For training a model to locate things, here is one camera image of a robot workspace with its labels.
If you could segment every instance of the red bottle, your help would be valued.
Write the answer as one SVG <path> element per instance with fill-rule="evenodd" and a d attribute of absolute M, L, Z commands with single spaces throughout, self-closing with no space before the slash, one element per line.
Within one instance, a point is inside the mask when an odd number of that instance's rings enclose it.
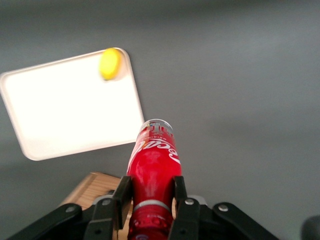
<path fill-rule="evenodd" d="M 171 126 L 145 122 L 131 154 L 127 175 L 133 183 L 128 240 L 167 240 L 173 221 L 174 176 L 181 175 Z"/>

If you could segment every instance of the black object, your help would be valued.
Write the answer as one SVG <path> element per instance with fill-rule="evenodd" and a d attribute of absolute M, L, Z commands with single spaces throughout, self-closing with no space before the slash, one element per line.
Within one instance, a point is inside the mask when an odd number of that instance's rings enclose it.
<path fill-rule="evenodd" d="M 303 240 L 320 240 L 320 215 L 308 218 L 302 225 Z"/>
<path fill-rule="evenodd" d="M 183 176 L 176 176 L 174 182 L 177 212 L 168 240 L 278 240 L 231 203 L 219 203 L 210 209 L 188 198 Z M 60 206 L 8 240 L 118 239 L 132 195 L 131 178 L 124 176 L 112 197 L 84 211 L 73 203 Z"/>

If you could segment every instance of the screw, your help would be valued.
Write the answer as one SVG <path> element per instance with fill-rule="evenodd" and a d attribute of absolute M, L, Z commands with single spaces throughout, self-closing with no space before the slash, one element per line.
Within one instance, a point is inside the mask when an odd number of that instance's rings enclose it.
<path fill-rule="evenodd" d="M 65 210 L 65 212 L 66 212 L 66 213 L 71 213 L 71 212 L 73 212 L 75 209 L 76 209 L 75 206 L 69 206 L 69 207 Z"/>
<path fill-rule="evenodd" d="M 184 203 L 187 205 L 193 205 L 195 202 L 191 198 L 187 198 Z"/>
<path fill-rule="evenodd" d="M 111 203 L 111 200 L 110 200 L 110 199 L 105 199 L 105 200 L 103 200 L 103 202 L 102 202 L 102 206 L 106 206 L 106 205 L 108 205 L 109 203 Z"/>
<path fill-rule="evenodd" d="M 229 208 L 228 208 L 228 206 L 226 206 L 226 205 L 220 205 L 220 206 L 218 206 L 218 209 L 221 211 L 221 212 L 228 212 L 228 210 L 229 210 Z"/>

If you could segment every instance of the white tray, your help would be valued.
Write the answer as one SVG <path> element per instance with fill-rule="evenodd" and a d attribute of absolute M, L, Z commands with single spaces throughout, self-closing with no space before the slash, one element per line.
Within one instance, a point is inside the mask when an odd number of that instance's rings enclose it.
<path fill-rule="evenodd" d="M 24 155 L 35 161 L 132 143 L 144 122 L 128 54 L 99 73 L 104 50 L 7 72 L 0 90 Z"/>

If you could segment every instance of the yellow lemon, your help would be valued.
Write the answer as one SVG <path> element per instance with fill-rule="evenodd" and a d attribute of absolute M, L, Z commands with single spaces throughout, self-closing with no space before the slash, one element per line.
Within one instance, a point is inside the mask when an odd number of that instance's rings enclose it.
<path fill-rule="evenodd" d="M 118 49 L 106 49 L 100 59 L 99 71 L 105 80 L 114 79 L 121 66 L 121 53 Z"/>

